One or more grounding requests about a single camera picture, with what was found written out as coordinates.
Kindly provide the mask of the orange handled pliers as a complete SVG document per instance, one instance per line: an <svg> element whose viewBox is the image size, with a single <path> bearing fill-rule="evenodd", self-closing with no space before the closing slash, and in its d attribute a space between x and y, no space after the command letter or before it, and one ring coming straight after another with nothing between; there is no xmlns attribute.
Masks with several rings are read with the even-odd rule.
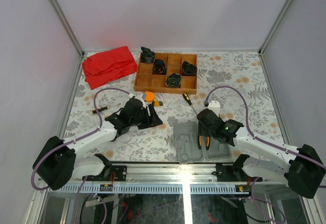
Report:
<svg viewBox="0 0 326 224"><path fill-rule="evenodd" d="M210 137L209 136L203 136L203 135L198 135L197 138L197 144L199 150L201 150L203 147L205 147L206 150L210 149Z"/></svg>

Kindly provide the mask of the grey plastic tool case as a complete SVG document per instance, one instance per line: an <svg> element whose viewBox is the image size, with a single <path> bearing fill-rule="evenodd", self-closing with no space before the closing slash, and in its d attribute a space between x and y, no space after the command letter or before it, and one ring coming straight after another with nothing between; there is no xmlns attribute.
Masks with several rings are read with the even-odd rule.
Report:
<svg viewBox="0 0 326 224"><path fill-rule="evenodd" d="M231 151L227 144L221 144L212 139L210 149L198 148L198 123L186 122L173 126L177 158L180 164L197 163L201 161L217 161L231 157Z"/></svg>

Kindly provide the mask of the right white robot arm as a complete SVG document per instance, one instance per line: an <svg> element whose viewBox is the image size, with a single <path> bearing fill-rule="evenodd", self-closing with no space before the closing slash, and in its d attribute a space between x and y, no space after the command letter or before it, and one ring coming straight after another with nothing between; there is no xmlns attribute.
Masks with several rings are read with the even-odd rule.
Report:
<svg viewBox="0 0 326 224"><path fill-rule="evenodd" d="M212 110L204 109L197 115L206 136L221 144L251 151L259 158L241 154L232 168L233 177L259 177L286 184L292 191L307 199L314 198L325 176L325 165L316 150L268 141L251 135L235 120L223 121Z"/></svg>

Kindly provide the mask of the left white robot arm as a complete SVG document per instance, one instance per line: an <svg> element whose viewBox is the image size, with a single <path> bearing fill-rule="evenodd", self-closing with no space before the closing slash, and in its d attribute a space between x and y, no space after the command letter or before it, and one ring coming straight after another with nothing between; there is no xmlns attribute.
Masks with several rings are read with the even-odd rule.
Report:
<svg viewBox="0 0 326 224"><path fill-rule="evenodd" d="M113 181L117 172L102 154L86 156L91 149L113 142L136 126L139 130L162 125L154 106L141 99L130 98L123 108L106 117L99 127L85 135L60 139L53 136L46 142L33 164L33 175L52 190L58 190L71 179Z"/></svg>

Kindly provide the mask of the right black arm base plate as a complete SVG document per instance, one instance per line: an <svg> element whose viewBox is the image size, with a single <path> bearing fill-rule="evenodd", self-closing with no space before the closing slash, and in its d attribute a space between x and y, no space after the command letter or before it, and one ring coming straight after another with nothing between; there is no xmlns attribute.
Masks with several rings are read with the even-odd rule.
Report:
<svg viewBox="0 0 326 224"><path fill-rule="evenodd" d="M247 175L242 167L243 163L216 163L211 174L220 182L248 182L256 178Z"/></svg>

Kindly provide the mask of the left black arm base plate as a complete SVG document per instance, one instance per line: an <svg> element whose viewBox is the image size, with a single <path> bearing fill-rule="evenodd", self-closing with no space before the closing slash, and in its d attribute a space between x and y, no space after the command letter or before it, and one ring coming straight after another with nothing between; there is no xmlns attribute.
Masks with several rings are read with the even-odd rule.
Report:
<svg viewBox="0 0 326 224"><path fill-rule="evenodd" d="M125 182L127 176L126 165L106 166L102 172L101 180L110 182Z"/></svg>

